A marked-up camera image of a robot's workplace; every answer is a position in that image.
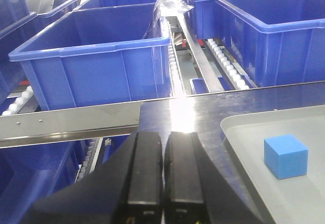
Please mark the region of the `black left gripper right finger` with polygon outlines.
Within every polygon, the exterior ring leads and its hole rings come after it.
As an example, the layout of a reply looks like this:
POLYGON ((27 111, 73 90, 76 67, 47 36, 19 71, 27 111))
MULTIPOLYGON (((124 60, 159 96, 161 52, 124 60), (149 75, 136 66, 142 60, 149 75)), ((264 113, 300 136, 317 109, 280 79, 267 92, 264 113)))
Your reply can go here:
POLYGON ((164 171, 166 223, 273 223, 239 172, 216 165, 197 133, 170 133, 164 171))

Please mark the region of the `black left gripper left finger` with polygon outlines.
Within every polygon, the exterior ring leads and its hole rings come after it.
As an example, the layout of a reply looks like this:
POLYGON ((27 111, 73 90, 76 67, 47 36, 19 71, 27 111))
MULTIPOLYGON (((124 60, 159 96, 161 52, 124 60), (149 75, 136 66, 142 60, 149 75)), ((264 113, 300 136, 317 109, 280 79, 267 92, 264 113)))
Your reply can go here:
POLYGON ((21 223, 160 223, 162 170, 158 133, 132 133, 92 173, 35 201, 21 223))

